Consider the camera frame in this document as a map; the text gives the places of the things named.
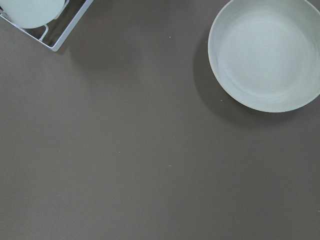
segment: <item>table surface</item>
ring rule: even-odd
[[[226,3],[97,0],[58,52],[0,21],[0,239],[320,239],[320,98],[223,91]]]

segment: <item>bowl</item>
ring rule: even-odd
[[[320,94],[320,12],[306,0],[231,0],[213,22],[208,55],[243,105],[298,109]]]

